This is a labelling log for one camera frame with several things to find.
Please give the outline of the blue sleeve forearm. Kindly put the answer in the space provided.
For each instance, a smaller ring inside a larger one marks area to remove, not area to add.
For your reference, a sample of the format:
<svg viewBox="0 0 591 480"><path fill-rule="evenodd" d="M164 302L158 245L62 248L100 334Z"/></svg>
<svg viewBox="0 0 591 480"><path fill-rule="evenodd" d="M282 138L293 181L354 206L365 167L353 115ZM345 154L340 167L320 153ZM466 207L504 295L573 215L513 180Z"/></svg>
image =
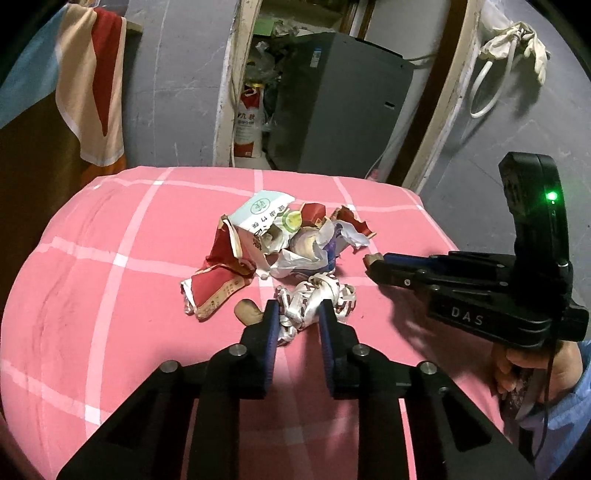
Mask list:
<svg viewBox="0 0 591 480"><path fill-rule="evenodd" d="M548 425L535 461L539 479L549 479L583 441L590 422L590 341L565 342L555 356Z"/></svg>

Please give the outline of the person's right hand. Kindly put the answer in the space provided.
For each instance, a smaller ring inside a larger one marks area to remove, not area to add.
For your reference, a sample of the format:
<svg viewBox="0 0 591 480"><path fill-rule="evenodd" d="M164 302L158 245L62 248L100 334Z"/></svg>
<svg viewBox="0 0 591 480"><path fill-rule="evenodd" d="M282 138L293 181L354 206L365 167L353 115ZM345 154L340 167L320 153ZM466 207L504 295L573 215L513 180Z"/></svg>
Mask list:
<svg viewBox="0 0 591 480"><path fill-rule="evenodd" d="M584 372L581 350L576 342L562 342L553 358L548 352L520 351L495 344L492 359L499 394L522 387L526 375L530 374L530 381L535 376L541 378L541 386L535 389L539 402L545 398L543 389L547 373L550 373L548 401L553 403L570 393Z"/></svg>

